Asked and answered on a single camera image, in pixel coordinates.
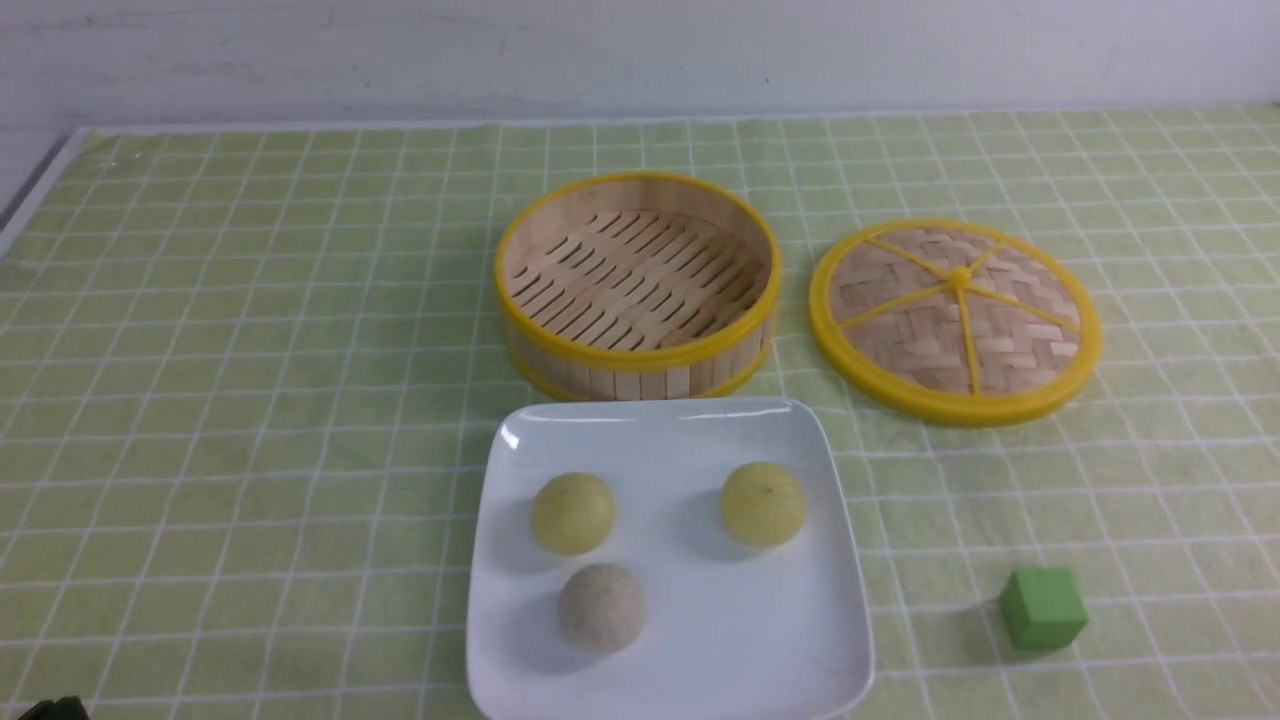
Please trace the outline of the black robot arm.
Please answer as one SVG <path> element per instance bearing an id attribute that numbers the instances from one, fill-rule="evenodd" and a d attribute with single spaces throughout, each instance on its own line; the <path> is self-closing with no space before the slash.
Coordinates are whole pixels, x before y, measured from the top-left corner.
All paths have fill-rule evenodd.
<path id="1" fill-rule="evenodd" d="M 19 720 L 90 720 L 90 714 L 79 696 L 41 700 L 27 708 Z"/>

